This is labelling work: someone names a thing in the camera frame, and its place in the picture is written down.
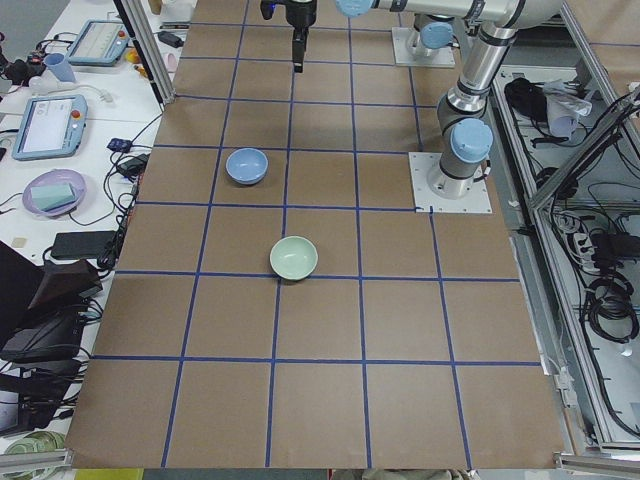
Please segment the green ceramic bowl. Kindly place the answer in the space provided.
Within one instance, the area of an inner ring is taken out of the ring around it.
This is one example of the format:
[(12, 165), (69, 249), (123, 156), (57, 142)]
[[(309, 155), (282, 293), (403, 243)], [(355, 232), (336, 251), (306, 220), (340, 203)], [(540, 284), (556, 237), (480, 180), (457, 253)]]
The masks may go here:
[(318, 263), (315, 245), (305, 237), (288, 236), (274, 244), (269, 261), (273, 271), (281, 278), (299, 281), (310, 276)]

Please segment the blue ceramic bowl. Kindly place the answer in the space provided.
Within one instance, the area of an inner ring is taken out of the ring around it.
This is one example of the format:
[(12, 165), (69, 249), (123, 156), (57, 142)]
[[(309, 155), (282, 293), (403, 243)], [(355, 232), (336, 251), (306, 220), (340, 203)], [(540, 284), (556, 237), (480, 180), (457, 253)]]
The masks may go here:
[(236, 183), (254, 185), (266, 176), (269, 161), (261, 150), (241, 148), (229, 155), (225, 167), (229, 177)]

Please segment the black power adapter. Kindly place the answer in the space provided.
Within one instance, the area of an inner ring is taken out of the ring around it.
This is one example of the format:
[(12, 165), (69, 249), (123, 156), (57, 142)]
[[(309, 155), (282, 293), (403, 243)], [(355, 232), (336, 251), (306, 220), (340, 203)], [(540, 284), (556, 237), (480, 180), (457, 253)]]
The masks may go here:
[(158, 40), (172, 48), (180, 48), (184, 45), (184, 40), (178, 35), (169, 31), (160, 31), (157, 33)]

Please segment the pink cup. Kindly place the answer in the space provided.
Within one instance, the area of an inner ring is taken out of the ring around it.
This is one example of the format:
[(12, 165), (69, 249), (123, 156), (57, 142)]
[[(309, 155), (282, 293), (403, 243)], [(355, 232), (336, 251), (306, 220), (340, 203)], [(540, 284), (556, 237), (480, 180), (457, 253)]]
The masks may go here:
[(163, 62), (169, 73), (175, 73), (177, 70), (178, 60), (176, 56), (171, 52), (165, 52), (163, 54)]

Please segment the blue teach pendant far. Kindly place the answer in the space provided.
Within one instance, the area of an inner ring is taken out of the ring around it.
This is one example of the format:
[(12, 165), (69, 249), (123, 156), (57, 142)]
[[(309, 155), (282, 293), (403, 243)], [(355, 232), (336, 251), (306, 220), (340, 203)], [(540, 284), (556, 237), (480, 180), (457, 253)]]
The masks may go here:
[(66, 57), (74, 66), (109, 67), (121, 58), (128, 43), (129, 35), (121, 22), (88, 20)]

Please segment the blue teach pendant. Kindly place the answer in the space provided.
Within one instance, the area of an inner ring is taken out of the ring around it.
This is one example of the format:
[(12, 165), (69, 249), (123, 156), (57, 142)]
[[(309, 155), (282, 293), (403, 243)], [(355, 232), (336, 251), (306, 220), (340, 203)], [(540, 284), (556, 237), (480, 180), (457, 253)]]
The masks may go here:
[(12, 157), (31, 161), (74, 155), (82, 141), (87, 113), (88, 104), (83, 95), (30, 99)]
[(109, 67), (121, 58), (128, 43), (129, 35), (121, 22), (88, 20), (66, 57), (74, 66)]

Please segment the black power brick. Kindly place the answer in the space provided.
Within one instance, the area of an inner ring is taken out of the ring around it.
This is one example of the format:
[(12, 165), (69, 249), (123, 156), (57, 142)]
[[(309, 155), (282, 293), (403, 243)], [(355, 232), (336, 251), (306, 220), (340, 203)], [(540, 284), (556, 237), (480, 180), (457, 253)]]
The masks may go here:
[(137, 177), (145, 171), (148, 160), (148, 154), (132, 156), (128, 160), (119, 163), (116, 166), (116, 171), (124, 177)]

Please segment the small blue black module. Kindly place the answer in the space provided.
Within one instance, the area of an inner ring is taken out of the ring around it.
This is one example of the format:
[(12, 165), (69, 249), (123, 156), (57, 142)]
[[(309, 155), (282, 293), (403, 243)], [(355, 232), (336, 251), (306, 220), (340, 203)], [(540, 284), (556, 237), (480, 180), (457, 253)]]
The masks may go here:
[(112, 138), (107, 144), (107, 148), (110, 151), (119, 153), (128, 153), (132, 146), (133, 142), (131, 140), (122, 138)]

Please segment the blue plastic cup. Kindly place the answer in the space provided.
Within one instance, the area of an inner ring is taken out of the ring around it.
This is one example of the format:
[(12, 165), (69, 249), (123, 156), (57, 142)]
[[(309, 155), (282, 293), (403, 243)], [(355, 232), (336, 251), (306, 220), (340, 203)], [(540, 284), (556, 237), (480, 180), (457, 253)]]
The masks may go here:
[(75, 73), (65, 54), (50, 53), (44, 58), (44, 64), (60, 82), (76, 82)]

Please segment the blue teach pendant near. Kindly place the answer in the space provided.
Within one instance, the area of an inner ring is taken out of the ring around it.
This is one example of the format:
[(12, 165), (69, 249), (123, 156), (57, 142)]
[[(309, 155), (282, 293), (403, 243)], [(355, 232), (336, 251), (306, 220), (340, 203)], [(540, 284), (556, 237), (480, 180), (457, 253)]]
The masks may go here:
[(88, 104), (83, 95), (30, 99), (12, 157), (31, 161), (74, 155), (82, 141), (87, 113)]

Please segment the purple plate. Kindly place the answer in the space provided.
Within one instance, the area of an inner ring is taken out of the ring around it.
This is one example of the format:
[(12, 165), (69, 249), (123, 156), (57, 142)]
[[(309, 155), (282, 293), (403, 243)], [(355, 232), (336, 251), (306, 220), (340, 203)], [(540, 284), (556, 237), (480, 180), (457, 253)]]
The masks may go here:
[(84, 200), (84, 176), (70, 169), (53, 169), (33, 179), (22, 195), (24, 208), (48, 218), (71, 212)]

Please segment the green sponge block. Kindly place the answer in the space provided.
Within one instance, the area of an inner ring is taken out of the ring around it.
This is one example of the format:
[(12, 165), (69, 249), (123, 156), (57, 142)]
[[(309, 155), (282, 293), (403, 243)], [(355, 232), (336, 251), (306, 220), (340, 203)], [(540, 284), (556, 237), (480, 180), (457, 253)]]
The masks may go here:
[(41, 211), (50, 211), (76, 200), (75, 191), (69, 183), (33, 186), (30, 193), (33, 205)]

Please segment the black flat device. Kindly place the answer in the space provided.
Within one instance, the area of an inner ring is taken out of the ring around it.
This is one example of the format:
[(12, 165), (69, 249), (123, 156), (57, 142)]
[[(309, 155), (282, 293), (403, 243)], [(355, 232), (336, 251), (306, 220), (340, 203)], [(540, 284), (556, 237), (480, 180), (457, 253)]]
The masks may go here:
[(60, 232), (50, 254), (57, 260), (97, 259), (107, 251), (115, 235), (114, 230)]

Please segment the black laptop stand equipment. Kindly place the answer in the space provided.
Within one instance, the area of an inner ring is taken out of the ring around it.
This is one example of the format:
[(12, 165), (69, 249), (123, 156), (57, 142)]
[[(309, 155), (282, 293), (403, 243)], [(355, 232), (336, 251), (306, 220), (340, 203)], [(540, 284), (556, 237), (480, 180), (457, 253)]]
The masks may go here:
[(47, 427), (72, 414), (87, 350), (84, 329), (100, 319), (102, 290), (86, 260), (35, 265), (1, 245), (1, 434)]

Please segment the aluminium frame post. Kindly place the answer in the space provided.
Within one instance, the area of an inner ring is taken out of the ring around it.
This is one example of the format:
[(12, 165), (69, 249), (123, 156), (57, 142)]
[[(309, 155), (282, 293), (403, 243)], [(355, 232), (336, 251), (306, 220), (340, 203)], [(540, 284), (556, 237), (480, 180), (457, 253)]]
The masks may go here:
[(156, 100), (163, 106), (173, 103), (175, 89), (142, 3), (138, 0), (114, 0), (113, 3), (140, 56)]

